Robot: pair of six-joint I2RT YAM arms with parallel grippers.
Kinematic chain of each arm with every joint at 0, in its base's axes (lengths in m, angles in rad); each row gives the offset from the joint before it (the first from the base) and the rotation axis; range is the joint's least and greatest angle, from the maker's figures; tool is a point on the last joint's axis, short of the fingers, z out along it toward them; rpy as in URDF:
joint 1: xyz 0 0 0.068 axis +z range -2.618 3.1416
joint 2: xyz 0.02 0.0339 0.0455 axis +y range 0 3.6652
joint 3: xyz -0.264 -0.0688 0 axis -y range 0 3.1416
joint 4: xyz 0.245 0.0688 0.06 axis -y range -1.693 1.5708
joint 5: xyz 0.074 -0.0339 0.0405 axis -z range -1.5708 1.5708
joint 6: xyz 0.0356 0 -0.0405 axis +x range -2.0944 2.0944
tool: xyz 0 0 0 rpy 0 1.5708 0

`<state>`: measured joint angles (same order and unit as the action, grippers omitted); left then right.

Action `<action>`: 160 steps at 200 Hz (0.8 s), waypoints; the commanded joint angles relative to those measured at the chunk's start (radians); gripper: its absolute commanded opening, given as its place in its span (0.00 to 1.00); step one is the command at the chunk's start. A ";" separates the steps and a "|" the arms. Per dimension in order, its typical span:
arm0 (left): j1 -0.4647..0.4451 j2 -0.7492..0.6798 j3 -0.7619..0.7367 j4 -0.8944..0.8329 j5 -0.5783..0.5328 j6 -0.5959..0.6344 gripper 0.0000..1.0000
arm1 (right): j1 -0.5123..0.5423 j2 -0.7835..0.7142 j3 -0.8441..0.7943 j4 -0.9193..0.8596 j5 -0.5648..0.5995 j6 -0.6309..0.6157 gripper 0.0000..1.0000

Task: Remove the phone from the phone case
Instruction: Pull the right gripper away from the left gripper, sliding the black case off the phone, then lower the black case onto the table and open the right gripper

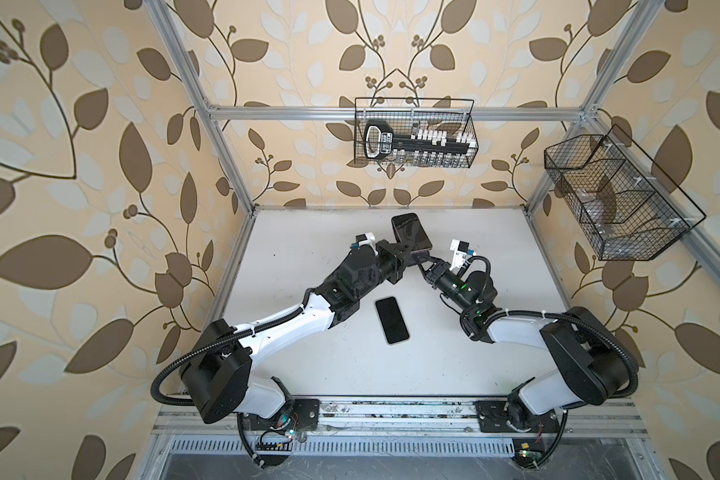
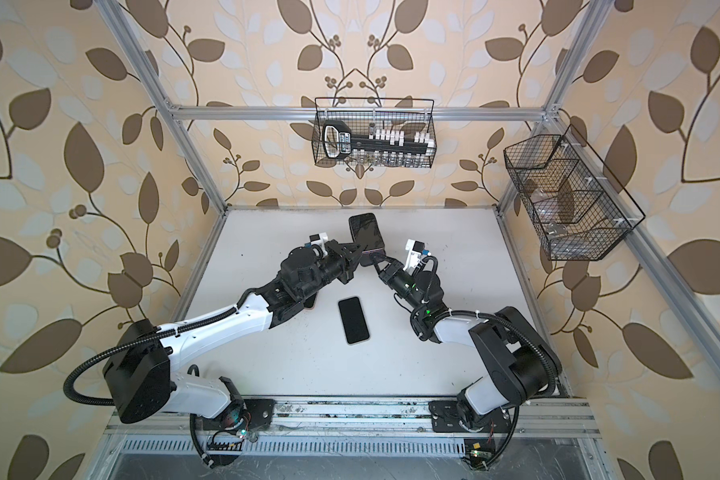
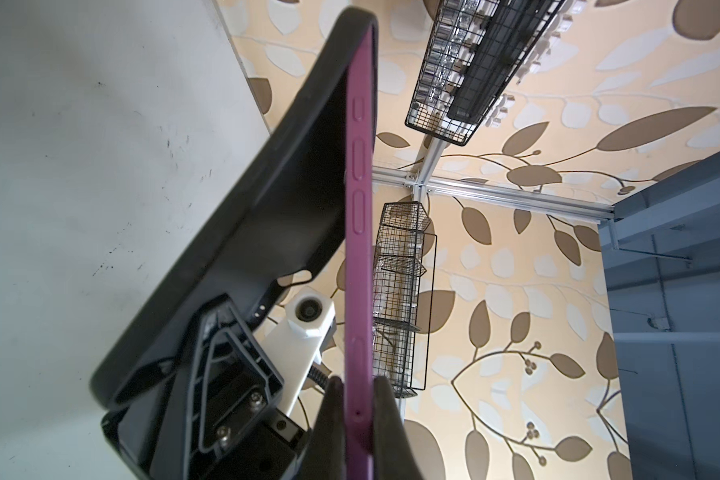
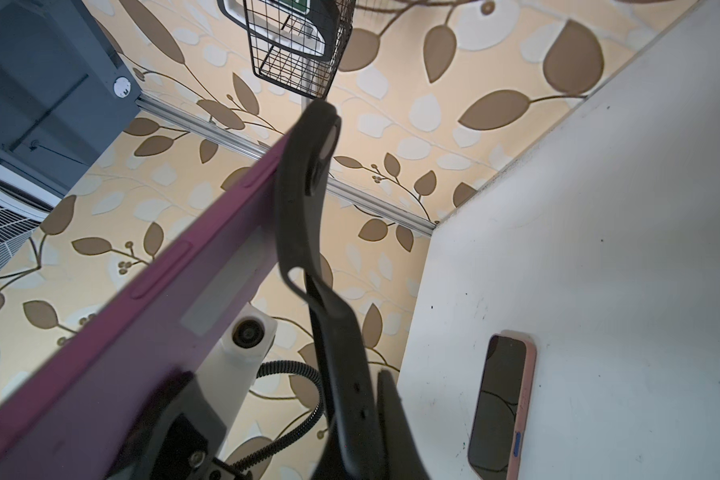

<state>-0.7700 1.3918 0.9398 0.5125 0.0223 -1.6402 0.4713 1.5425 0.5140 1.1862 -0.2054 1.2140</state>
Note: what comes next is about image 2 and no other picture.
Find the purple phone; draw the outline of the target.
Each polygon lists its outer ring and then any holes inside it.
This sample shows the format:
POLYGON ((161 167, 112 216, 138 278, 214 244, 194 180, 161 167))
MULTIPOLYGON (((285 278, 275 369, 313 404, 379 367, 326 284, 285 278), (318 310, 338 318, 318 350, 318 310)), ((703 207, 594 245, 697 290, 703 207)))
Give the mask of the purple phone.
POLYGON ((383 260, 386 256, 385 243, 382 237, 374 236, 366 241, 361 255, 360 265, 370 267, 375 261, 383 260))

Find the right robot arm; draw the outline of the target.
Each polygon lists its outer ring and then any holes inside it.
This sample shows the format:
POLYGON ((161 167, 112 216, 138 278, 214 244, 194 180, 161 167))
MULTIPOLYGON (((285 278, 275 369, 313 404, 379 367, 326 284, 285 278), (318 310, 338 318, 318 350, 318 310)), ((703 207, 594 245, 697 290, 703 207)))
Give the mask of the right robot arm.
POLYGON ((561 362, 517 308, 489 313, 448 307, 438 260, 431 255, 412 268, 380 253, 371 261, 379 279, 409 309, 409 323, 420 341, 472 347, 482 361, 485 374, 456 396, 461 428, 483 430, 492 414, 556 392, 561 362))

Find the black phone case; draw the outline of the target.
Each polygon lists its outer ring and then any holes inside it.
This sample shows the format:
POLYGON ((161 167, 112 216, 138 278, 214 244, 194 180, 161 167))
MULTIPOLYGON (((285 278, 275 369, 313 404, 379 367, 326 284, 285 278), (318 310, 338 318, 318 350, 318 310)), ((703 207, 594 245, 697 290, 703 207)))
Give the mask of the black phone case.
POLYGON ((363 251, 385 248, 377 218, 373 213, 353 215, 348 222, 353 242, 361 246, 363 251))

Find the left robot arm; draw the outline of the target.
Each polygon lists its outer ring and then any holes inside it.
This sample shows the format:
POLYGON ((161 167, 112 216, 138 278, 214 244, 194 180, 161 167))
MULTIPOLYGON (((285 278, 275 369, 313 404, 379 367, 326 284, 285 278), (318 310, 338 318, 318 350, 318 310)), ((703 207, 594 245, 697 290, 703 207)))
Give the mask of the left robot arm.
POLYGON ((187 371, 190 363, 289 321, 323 287, 335 280, 348 283, 361 256, 357 243, 329 240, 322 246, 297 247, 272 281, 247 289, 233 305, 177 323, 155 326, 144 319, 131 324, 103 368, 121 422, 133 424, 158 412, 230 416, 242 406, 232 381, 193 377, 187 371))

